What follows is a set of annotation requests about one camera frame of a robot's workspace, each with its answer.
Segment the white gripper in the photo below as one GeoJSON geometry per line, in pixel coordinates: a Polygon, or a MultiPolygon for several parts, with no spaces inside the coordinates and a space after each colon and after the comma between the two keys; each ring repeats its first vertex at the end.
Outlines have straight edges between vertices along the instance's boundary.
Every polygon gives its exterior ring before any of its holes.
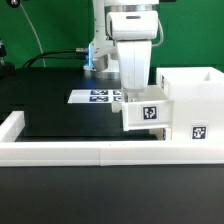
{"type": "Polygon", "coordinates": [[[152,42],[150,40],[116,41],[114,46],[105,45],[92,53],[91,61],[97,71],[109,67],[108,55],[117,54],[121,87],[127,93],[126,101],[140,101],[149,79],[152,42]]]}

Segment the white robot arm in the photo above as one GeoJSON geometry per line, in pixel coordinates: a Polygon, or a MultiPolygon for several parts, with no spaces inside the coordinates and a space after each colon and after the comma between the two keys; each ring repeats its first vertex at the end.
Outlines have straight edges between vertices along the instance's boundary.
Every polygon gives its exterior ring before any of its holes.
{"type": "Polygon", "coordinates": [[[92,0],[94,37],[88,46],[84,74],[120,79],[124,102],[139,100],[148,85],[151,52],[163,33],[159,0],[92,0]]]}

